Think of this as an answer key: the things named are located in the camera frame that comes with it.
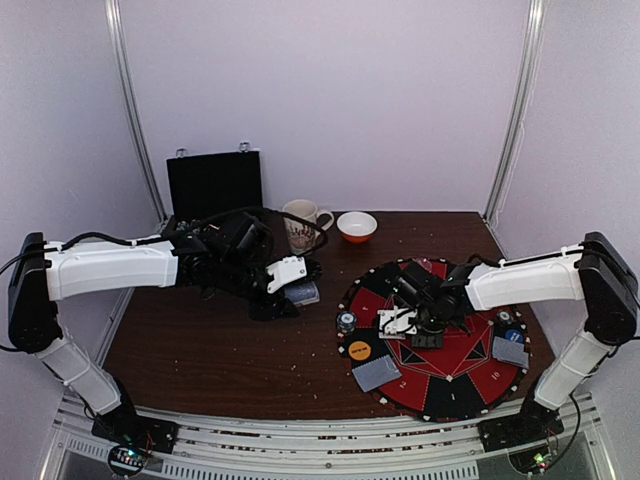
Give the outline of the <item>green white chip stack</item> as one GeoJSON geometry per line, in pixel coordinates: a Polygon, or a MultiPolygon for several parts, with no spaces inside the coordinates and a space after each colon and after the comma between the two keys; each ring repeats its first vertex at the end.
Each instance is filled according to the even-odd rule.
{"type": "Polygon", "coordinates": [[[350,311],[342,311],[336,317],[336,328],[342,335],[350,335],[355,331],[357,316],[350,311]]]}
{"type": "Polygon", "coordinates": [[[501,309],[496,313],[496,321],[501,325],[514,323],[514,316],[509,309],[501,309]]]}

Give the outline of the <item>dealt blue cards pile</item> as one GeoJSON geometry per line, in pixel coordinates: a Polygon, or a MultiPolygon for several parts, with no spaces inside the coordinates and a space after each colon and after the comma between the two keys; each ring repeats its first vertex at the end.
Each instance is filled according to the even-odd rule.
{"type": "Polygon", "coordinates": [[[377,389],[402,377],[402,373],[388,355],[357,366],[352,370],[352,374],[363,392],[377,389]]]}
{"type": "Polygon", "coordinates": [[[492,356],[499,362],[529,369],[529,354],[523,344],[495,337],[492,343],[492,356]]]}

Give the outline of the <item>blue playing card deck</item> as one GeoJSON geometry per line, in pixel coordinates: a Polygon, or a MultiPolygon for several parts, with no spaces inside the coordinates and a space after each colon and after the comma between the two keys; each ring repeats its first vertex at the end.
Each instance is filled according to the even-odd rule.
{"type": "Polygon", "coordinates": [[[287,285],[284,294],[295,306],[306,306],[320,301],[319,289],[313,281],[287,285]]]}

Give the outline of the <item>blue small blind button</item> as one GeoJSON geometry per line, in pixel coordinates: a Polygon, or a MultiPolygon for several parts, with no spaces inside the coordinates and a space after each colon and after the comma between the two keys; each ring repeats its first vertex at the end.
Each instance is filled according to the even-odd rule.
{"type": "Polygon", "coordinates": [[[505,333],[505,339],[511,342],[523,343],[524,335],[515,329],[510,329],[505,333]]]}

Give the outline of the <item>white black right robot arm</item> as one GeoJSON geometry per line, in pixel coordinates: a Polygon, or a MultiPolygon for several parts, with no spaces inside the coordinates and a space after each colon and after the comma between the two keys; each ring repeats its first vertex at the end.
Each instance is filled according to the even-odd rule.
{"type": "Polygon", "coordinates": [[[601,232],[536,257],[487,262],[472,256],[443,279],[428,281],[405,267],[393,291],[417,313],[421,333],[462,327],[466,316],[496,307],[551,300],[584,301],[587,318],[561,355],[538,378],[513,419],[519,440],[535,440],[577,386],[613,351],[634,340],[639,282],[601,232]]]}

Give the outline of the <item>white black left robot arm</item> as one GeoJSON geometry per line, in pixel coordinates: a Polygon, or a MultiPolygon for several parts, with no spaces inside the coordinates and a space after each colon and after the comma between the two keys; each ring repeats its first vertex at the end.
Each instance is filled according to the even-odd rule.
{"type": "Polygon", "coordinates": [[[57,303],[76,295],[137,287],[198,287],[222,290],[246,300],[261,321],[294,317],[298,310],[284,290],[317,279],[312,259],[327,234],[301,252],[272,257],[274,236],[246,207],[194,220],[186,227],[140,239],[86,232],[67,242],[29,234],[4,269],[8,286],[11,353],[36,356],[75,391],[123,444],[137,442],[144,424],[126,390],[75,343],[58,322],[57,303]]]}

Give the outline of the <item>clear red dealer button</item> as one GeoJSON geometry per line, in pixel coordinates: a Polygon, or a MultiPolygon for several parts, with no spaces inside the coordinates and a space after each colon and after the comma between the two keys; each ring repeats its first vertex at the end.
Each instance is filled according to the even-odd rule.
{"type": "Polygon", "coordinates": [[[427,258],[416,258],[415,261],[426,271],[432,271],[432,262],[427,258]]]}

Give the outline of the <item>round red black poker mat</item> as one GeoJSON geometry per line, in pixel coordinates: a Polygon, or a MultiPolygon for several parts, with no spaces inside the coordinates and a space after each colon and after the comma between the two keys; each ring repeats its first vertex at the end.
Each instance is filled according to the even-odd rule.
{"type": "Polygon", "coordinates": [[[528,370],[497,361],[492,356],[492,343],[495,337],[505,338],[508,330],[518,330],[524,335],[521,344],[530,358],[527,325],[516,307],[503,306],[466,316],[462,327],[447,326],[444,346],[438,350],[412,347],[411,335],[404,340],[381,339],[378,311],[410,308],[392,288],[393,280],[405,267],[420,267],[428,281],[443,279],[454,269],[445,259],[418,258],[429,259],[432,271],[423,269],[416,258],[399,259],[370,269],[352,283],[338,306],[338,314],[353,312],[357,325],[350,335],[337,331],[338,352],[352,376],[352,370],[366,362],[385,355],[393,359],[402,377],[369,391],[384,405],[427,422],[474,418],[517,391],[528,370]],[[501,309],[512,312],[513,324],[496,321],[501,309]],[[370,358],[363,362],[352,360],[348,354],[349,345],[356,340],[372,348],[370,358]]]}

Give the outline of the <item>orange big blind button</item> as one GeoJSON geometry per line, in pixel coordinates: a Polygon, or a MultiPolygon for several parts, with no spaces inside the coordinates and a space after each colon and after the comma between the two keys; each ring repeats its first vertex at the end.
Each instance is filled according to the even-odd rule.
{"type": "Polygon", "coordinates": [[[353,341],[348,347],[349,357],[354,361],[363,362],[370,358],[371,353],[371,346],[362,340],[353,341]]]}

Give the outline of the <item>black poker chip case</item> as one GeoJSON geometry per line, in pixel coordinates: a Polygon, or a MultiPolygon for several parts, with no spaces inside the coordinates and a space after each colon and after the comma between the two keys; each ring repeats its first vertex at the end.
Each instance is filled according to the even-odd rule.
{"type": "Polygon", "coordinates": [[[257,150],[176,156],[166,168],[176,230],[194,220],[263,205],[257,150]]]}

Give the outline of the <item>tall ceramic seashell mug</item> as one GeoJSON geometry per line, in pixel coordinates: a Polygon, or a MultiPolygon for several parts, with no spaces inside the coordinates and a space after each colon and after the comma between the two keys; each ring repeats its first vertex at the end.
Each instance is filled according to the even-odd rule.
{"type": "MultiPolygon", "coordinates": [[[[326,209],[320,209],[315,203],[306,199],[291,200],[283,207],[284,213],[302,218],[323,231],[328,230],[334,223],[334,214],[326,209]]],[[[301,255],[311,249],[320,233],[299,221],[284,219],[289,247],[294,255],[301,255]]]]}

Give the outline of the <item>orange white small bowl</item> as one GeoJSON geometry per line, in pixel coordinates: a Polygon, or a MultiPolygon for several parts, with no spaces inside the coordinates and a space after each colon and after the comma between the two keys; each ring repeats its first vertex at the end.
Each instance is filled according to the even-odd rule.
{"type": "Polygon", "coordinates": [[[337,228],[342,238],[352,244],[369,241],[377,227],[377,220],[371,214],[361,211],[343,213],[337,220],[337,228]]]}

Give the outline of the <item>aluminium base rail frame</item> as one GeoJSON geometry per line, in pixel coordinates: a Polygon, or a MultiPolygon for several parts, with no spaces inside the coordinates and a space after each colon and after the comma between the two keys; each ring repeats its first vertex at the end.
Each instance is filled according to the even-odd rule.
{"type": "MultiPolygon", "coordinates": [[[[510,401],[484,418],[426,423],[401,416],[359,420],[249,420],[139,407],[175,422],[172,453],[154,453],[132,479],[622,479],[591,395],[577,396],[581,425],[572,446],[544,475],[520,474],[510,460],[534,447],[561,452],[575,431],[565,404],[563,433],[512,449],[488,451],[477,425],[515,414],[510,401]]],[[[36,479],[117,479],[107,466],[113,445],[91,435],[80,400],[63,400],[36,479]]]]}

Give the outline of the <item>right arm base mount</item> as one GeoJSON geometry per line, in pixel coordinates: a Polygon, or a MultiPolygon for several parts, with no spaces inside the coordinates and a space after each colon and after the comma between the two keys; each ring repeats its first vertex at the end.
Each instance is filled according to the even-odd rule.
{"type": "Polygon", "coordinates": [[[511,466],[521,474],[546,472],[559,452],[558,435],[565,430],[559,418],[547,425],[522,420],[510,415],[478,424],[480,440],[485,452],[507,450],[511,466]]]}

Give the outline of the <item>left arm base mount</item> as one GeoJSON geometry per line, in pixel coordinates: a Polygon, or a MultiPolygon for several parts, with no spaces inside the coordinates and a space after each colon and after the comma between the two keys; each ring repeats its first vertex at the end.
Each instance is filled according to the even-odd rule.
{"type": "Polygon", "coordinates": [[[157,467],[161,459],[157,453],[171,454],[177,440],[179,426],[175,422],[141,418],[142,429],[139,435],[117,434],[101,420],[94,420],[93,436],[115,443],[107,453],[107,465],[120,477],[132,477],[144,469],[157,467]]]}

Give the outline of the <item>left aluminium frame post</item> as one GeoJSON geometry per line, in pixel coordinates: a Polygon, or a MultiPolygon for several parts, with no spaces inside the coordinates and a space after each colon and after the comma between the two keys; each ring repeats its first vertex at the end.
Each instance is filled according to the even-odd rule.
{"type": "Polygon", "coordinates": [[[149,195],[153,211],[160,225],[164,224],[167,217],[159,187],[154,175],[153,167],[148,153],[143,125],[137,105],[129,59],[127,55],[126,39],[122,23],[120,2],[106,0],[105,11],[109,36],[111,39],[115,63],[118,70],[121,92],[124,99],[126,117],[131,134],[136,158],[140,166],[143,182],[149,195]]]}

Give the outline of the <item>aluminium frame post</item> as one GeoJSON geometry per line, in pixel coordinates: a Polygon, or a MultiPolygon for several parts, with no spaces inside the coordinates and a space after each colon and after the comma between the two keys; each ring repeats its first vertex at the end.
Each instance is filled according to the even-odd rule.
{"type": "Polygon", "coordinates": [[[548,2],[544,0],[531,0],[529,2],[521,62],[511,112],[497,171],[484,212],[484,219],[491,226],[498,224],[499,215],[504,208],[524,136],[524,121],[526,110],[534,91],[547,5],[548,2]]]}
{"type": "Polygon", "coordinates": [[[164,224],[167,217],[159,187],[154,175],[153,167],[148,153],[143,125],[137,105],[129,59],[127,55],[126,39],[122,23],[120,2],[106,0],[105,11],[109,36],[111,39],[115,63],[118,70],[121,92],[124,99],[126,117],[131,134],[136,158],[140,166],[143,182],[149,195],[153,211],[160,225],[164,224]]]}

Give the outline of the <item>right aluminium frame post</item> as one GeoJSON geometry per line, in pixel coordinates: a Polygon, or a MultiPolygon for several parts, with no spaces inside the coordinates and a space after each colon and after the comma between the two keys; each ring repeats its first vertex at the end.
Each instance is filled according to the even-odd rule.
{"type": "Polygon", "coordinates": [[[531,0],[529,2],[521,62],[511,112],[497,171],[484,212],[484,219],[491,226],[498,224],[499,215],[504,208],[524,136],[524,121],[526,110],[534,91],[547,5],[548,2],[544,0],[531,0]]]}

